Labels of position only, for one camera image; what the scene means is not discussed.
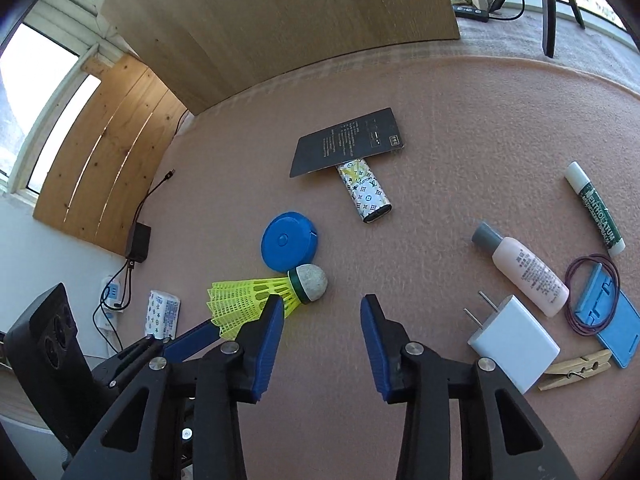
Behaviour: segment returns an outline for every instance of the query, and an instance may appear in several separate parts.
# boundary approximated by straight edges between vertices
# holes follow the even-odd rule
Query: pink bottle
[[[566,302],[569,289],[534,253],[515,238],[502,237],[482,222],[471,241],[491,254],[500,272],[515,283],[548,317]]]

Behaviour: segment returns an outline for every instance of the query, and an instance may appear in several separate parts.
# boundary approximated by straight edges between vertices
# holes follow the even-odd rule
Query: wooden clothespin
[[[545,370],[545,374],[560,375],[561,377],[548,379],[538,384],[541,391],[575,383],[588,379],[601,372],[609,370],[611,364],[611,350],[601,350],[595,354],[585,355],[562,363],[551,365]]]

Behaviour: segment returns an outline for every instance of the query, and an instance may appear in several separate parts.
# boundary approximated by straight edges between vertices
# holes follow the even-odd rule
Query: plug prong
[[[478,321],[478,318],[474,316],[471,312],[469,312],[467,309],[465,309],[465,314],[467,314],[471,319],[473,319],[475,324],[478,325],[481,329],[484,328],[482,326],[482,323]]]
[[[498,307],[495,306],[495,303],[493,301],[491,301],[489,299],[489,297],[482,291],[482,290],[478,290],[478,294],[480,294],[480,296],[482,296],[482,299],[485,300],[488,304],[491,305],[491,308],[494,309],[496,312],[500,312],[498,310]]]

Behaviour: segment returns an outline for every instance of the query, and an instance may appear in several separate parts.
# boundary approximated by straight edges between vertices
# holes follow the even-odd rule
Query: yellow shuttlecock
[[[282,278],[212,283],[209,302],[213,324],[220,327],[220,337],[235,339],[240,327],[260,317],[270,294],[284,301],[284,317],[299,304],[307,304],[326,290],[326,275],[320,267],[305,264],[290,270]]]

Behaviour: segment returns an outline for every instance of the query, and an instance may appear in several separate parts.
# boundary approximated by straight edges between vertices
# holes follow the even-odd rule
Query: green label
[[[607,249],[612,248],[620,241],[620,233],[613,218],[611,218],[609,214],[607,206],[604,205],[604,202],[591,182],[580,190],[580,198],[598,225]]]

